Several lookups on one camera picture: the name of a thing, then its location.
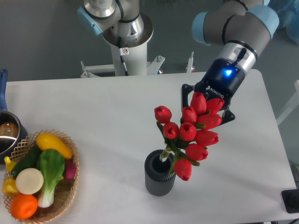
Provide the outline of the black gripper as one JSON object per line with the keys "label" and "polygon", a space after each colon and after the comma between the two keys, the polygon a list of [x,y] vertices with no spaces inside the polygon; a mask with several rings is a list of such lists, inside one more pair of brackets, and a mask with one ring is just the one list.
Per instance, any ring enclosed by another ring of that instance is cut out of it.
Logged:
{"label": "black gripper", "polygon": [[235,64],[225,60],[216,59],[202,80],[195,86],[183,84],[181,86],[181,109],[189,106],[188,96],[192,91],[203,93],[206,99],[221,98],[224,100],[222,109],[222,122],[220,125],[235,120],[235,115],[228,108],[231,99],[245,79],[245,73]]}

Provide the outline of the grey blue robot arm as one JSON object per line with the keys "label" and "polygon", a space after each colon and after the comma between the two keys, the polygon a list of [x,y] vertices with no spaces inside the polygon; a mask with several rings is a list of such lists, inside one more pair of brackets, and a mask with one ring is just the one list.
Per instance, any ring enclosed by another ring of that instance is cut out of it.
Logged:
{"label": "grey blue robot arm", "polygon": [[[147,61],[147,43],[153,35],[150,18],[140,12],[137,0],[86,0],[77,10],[82,24],[93,35],[103,35],[110,45],[117,76],[144,76],[158,72],[160,63]],[[272,39],[278,15],[266,0],[226,0],[215,12],[199,13],[192,36],[200,43],[223,49],[201,81],[181,88],[181,105],[191,92],[206,99],[223,99],[223,123],[235,119],[229,106],[233,95]]]}

